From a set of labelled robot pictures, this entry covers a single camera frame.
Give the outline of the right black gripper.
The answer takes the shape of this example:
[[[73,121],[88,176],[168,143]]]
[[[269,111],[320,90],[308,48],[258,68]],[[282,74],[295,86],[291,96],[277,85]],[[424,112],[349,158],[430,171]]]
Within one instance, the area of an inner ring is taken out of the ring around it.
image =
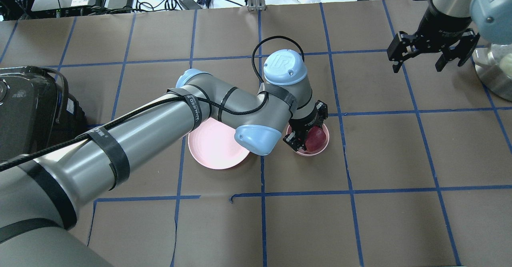
[[[387,48],[393,72],[398,73],[406,60],[427,53],[441,52],[435,63],[437,72],[455,59],[459,59],[458,67],[463,66],[480,39],[480,34],[469,27],[471,22],[471,17],[454,17],[428,7],[417,31],[414,34],[398,32]]]

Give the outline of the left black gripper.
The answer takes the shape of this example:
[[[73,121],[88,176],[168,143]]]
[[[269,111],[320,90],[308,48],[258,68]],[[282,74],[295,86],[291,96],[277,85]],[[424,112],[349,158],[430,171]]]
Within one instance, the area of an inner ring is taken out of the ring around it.
[[[304,118],[291,118],[289,127],[283,141],[292,148],[293,151],[308,151],[306,141],[309,132],[314,127],[322,128],[324,121],[329,117],[328,105],[323,101],[317,101],[313,105],[312,111]]]

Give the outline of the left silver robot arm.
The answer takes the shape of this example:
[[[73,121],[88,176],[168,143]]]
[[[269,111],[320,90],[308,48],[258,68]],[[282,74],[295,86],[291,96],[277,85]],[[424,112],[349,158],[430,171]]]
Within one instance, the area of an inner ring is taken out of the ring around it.
[[[158,99],[71,141],[1,164],[2,267],[109,267],[69,230],[81,207],[208,118],[235,130],[248,151],[266,156],[280,139],[294,151],[311,146],[328,107],[317,101],[302,55],[272,53],[257,95],[188,69]]]

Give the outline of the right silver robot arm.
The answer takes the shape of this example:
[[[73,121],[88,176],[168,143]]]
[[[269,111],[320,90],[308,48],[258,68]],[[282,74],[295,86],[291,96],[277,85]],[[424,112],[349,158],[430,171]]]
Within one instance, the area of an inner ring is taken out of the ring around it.
[[[511,55],[478,55],[481,38],[492,47],[511,45],[512,0],[413,0],[426,1],[427,9],[413,34],[395,34],[386,54],[397,73],[403,63],[420,54],[440,53],[435,68],[441,72],[447,63],[463,66],[471,56],[485,87],[499,97],[511,100]]]

